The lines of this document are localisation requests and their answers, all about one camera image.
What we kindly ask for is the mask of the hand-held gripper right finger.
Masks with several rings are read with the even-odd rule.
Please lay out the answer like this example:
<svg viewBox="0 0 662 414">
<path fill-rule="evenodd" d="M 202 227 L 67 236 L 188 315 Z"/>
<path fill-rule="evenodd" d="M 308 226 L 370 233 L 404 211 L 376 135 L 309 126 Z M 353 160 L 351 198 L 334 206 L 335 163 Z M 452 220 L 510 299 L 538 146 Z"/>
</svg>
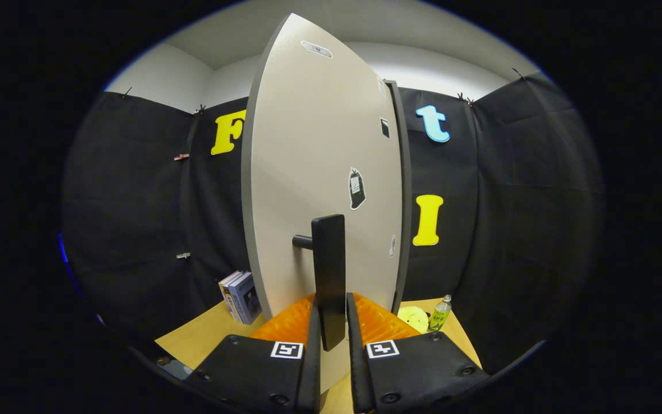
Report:
<svg viewBox="0 0 662 414">
<path fill-rule="evenodd" d="M 443 332 L 365 343 L 357 299 L 346 298 L 354 412 L 442 413 L 488 385 Z"/>
</svg>

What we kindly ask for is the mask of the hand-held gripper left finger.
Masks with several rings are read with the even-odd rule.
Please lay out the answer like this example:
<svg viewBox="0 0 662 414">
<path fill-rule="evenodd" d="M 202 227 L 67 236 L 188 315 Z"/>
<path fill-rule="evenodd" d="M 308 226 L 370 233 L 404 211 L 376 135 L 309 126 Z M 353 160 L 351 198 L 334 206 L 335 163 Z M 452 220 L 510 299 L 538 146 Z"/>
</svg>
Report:
<svg viewBox="0 0 662 414">
<path fill-rule="evenodd" d="M 184 381 L 221 413 L 320 412 L 320 312 L 312 294 L 273 317 L 276 328 L 292 316 L 292 340 L 278 333 L 228 335 Z"/>
</svg>

